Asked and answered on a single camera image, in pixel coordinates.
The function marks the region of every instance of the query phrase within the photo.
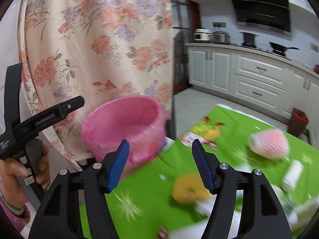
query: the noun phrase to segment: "pink woven basket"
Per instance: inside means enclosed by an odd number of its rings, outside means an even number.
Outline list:
[[[91,112],[82,125],[81,139],[102,161],[122,139],[130,143],[128,161],[142,163],[154,157],[165,142],[163,106],[149,96],[127,96],[109,101]]]

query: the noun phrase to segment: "range hood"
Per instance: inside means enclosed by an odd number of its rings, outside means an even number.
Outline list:
[[[254,24],[290,34],[288,0],[232,0],[232,4],[239,24]]]

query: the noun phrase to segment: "frying pan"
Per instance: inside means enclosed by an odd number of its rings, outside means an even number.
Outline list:
[[[269,44],[272,46],[272,48],[276,51],[280,51],[285,53],[287,51],[287,49],[297,49],[299,50],[297,47],[285,47],[283,45],[279,45],[277,43],[273,43],[273,42],[269,42]]]

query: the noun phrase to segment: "tile floor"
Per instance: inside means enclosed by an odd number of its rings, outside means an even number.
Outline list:
[[[196,91],[192,88],[182,91],[174,96],[175,114],[176,114],[176,133],[177,137],[188,130],[192,125],[196,124],[206,113],[210,112],[217,104],[224,104],[234,110],[242,111],[246,114],[255,116],[268,124],[279,128],[283,131],[287,130],[287,125],[274,120],[262,113],[253,111],[247,107],[236,104],[234,102]],[[302,140],[307,141],[307,137],[302,135]]]

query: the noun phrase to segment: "finger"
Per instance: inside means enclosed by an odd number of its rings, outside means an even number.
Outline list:
[[[42,144],[42,153],[47,156],[49,154],[49,148],[46,144]]]
[[[44,188],[45,190],[50,186],[50,182],[46,182],[44,184],[41,185],[42,188]]]
[[[38,174],[35,180],[40,185],[47,182],[50,184],[50,169],[46,169],[44,172]]]
[[[39,171],[44,172],[49,166],[49,158],[47,156],[41,156],[39,160]]]
[[[21,164],[14,158],[7,158],[6,160],[4,160],[2,170],[4,173],[3,175],[5,176],[15,175],[18,177],[26,178],[29,175],[28,170],[23,166],[23,164]]]

